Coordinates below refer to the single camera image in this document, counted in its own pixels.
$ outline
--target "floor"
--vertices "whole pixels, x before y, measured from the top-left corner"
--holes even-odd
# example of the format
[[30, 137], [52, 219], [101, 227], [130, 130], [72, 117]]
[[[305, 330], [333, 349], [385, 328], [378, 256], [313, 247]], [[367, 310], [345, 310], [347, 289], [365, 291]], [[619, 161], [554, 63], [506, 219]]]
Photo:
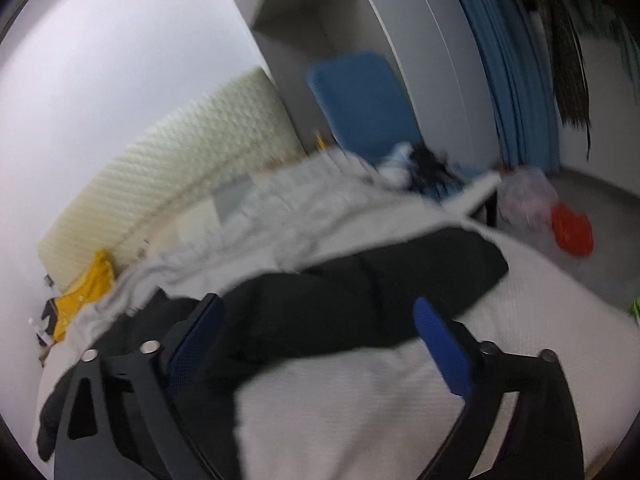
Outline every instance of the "floor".
[[518, 231], [498, 213], [498, 228], [545, 254], [607, 303], [628, 309], [640, 297], [640, 198], [600, 180], [563, 170], [550, 178], [562, 202], [587, 213], [594, 250], [574, 258], [557, 245], [552, 231]]

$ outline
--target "white bed sheet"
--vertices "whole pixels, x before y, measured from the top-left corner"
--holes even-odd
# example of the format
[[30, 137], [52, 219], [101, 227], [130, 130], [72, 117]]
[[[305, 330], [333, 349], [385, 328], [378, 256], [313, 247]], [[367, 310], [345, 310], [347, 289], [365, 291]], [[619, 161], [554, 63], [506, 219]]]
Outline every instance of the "white bed sheet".
[[[463, 317], [471, 332], [509, 352], [555, 350], [574, 396], [585, 462], [615, 448], [640, 410], [633, 321], [535, 251], [433, 202], [385, 189], [369, 166], [333, 150], [265, 183], [199, 246], [145, 260], [103, 301], [85, 307], [47, 359], [38, 412], [81, 352], [117, 315], [141, 308], [156, 286], [197, 298], [223, 294], [265, 270], [303, 268], [448, 224], [479, 230], [510, 264], [503, 282]], [[246, 384], [236, 401], [248, 480], [414, 478], [461, 407], [419, 342], [291, 361]], [[32, 455], [37, 431], [36, 420]]]

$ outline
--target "yellow bag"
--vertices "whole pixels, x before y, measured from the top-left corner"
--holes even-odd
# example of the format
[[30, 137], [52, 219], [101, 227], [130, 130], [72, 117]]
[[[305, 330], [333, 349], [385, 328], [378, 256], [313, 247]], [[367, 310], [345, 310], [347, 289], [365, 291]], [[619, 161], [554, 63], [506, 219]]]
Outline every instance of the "yellow bag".
[[111, 290], [114, 281], [109, 253], [100, 249], [82, 276], [69, 285], [68, 292], [54, 300], [58, 321], [53, 331], [53, 339], [56, 342], [62, 341], [65, 338], [66, 327], [78, 311], [87, 303], [100, 300]]

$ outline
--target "blue chair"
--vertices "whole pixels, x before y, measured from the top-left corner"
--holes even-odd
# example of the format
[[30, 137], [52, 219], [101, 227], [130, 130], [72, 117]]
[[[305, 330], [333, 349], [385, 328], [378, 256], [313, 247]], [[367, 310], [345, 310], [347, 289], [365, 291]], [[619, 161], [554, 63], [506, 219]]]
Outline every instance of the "blue chair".
[[385, 58], [374, 52], [336, 57], [306, 76], [341, 147], [379, 163], [399, 142], [422, 142], [414, 110]]

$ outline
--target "clear plastic bag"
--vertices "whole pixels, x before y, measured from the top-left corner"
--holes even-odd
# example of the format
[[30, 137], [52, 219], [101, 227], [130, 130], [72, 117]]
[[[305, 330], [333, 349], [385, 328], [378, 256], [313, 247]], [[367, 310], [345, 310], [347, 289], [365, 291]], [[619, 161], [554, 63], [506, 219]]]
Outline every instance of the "clear plastic bag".
[[498, 188], [498, 208], [517, 228], [540, 230], [551, 224], [551, 208], [558, 193], [539, 168], [518, 168]]

